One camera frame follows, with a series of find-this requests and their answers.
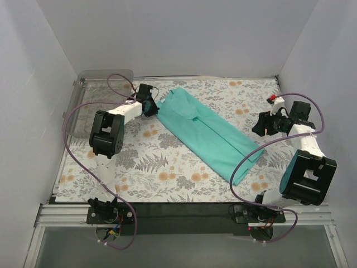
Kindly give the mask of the teal t shirt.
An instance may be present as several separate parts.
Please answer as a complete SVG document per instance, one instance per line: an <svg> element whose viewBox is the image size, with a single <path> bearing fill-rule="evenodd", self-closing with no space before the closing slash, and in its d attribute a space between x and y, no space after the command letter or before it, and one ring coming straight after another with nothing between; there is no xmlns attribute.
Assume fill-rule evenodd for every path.
<svg viewBox="0 0 357 268"><path fill-rule="evenodd" d="M226 181L258 148L251 138L182 88L170 90L156 105L158 120Z"/></svg>

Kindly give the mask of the clear plastic bin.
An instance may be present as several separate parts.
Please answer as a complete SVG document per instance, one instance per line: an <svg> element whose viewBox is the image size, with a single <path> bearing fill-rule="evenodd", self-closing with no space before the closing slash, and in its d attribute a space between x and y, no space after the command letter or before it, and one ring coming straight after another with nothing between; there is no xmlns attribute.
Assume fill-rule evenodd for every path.
<svg viewBox="0 0 357 268"><path fill-rule="evenodd" d="M107 111L124 102L131 94L130 83L134 77L129 69L104 69L82 71L74 82L74 90L64 118L77 106L67 122L67 133L75 138L88 139L95 113Z"/></svg>

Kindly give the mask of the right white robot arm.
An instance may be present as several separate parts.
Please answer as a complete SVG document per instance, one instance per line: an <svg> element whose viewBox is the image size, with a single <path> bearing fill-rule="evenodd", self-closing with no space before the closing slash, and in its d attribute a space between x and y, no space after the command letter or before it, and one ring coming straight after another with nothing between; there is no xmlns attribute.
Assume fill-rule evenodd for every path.
<svg viewBox="0 0 357 268"><path fill-rule="evenodd" d="M279 215L279 208L296 204L320 205L327 194L337 168L335 160L321 151L316 137L316 127L310 122L311 106L295 101L287 111L284 99L270 100L272 109L259 115L252 131L258 136L285 133L293 138L295 154L284 172L277 189L263 191L255 198L255 205L248 216L257 222L271 222Z"/></svg>

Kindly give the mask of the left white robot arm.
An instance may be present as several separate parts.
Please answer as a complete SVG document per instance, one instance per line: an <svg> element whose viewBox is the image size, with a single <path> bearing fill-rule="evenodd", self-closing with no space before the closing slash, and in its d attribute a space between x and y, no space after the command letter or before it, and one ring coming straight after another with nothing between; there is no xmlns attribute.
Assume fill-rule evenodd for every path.
<svg viewBox="0 0 357 268"><path fill-rule="evenodd" d="M124 142L126 124L142 115L154 116L158 113L152 96L154 86L140 84L138 92L131 95L124 104L108 111L97 111L89 138L97 165L98 191L88 200L96 217L105 223L118 222L118 199L115 191L115 163Z"/></svg>

